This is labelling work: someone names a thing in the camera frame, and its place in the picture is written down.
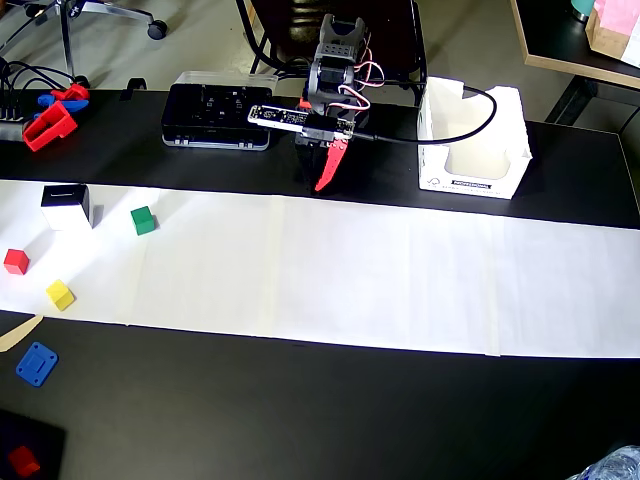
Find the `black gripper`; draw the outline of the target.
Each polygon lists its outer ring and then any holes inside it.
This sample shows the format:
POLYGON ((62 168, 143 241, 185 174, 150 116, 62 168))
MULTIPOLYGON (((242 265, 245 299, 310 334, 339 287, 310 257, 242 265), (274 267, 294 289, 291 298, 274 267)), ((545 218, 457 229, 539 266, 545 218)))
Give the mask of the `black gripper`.
POLYGON ((322 191, 332 181, 354 129, 355 123, 345 119, 305 120, 295 142, 303 179, 310 193, 322 191), (322 147, 327 147, 324 169, 322 147))

